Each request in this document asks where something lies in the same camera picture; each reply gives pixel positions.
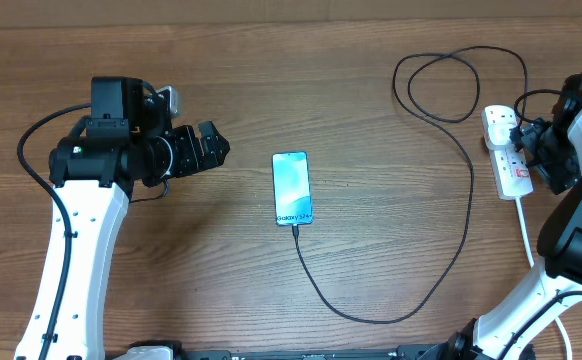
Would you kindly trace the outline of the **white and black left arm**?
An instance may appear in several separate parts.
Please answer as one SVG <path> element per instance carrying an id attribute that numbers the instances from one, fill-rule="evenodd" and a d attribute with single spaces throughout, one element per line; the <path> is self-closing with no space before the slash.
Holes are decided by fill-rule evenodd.
<path id="1" fill-rule="evenodd" d="M 113 250 L 137 181 L 167 185 L 223 165 L 229 142 L 215 125 L 174 127 L 179 95 L 133 77 L 91 81 L 90 114 L 81 117 L 49 155 L 43 179 L 24 157 L 24 170 L 53 201 L 41 282 L 17 359 L 102 359 L 104 308 Z"/>

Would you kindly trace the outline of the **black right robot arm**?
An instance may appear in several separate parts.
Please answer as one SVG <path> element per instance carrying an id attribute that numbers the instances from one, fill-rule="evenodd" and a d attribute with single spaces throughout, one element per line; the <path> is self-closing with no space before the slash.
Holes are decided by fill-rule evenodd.
<path id="1" fill-rule="evenodd" d="M 582 72 L 567 77 L 557 94 L 549 121 L 524 125 L 517 107 L 482 113 L 500 198 L 519 203 L 531 193 L 530 169 L 563 197 L 538 235 L 538 259 L 492 311 L 415 358 L 532 359 L 531 341 L 582 302 Z"/>

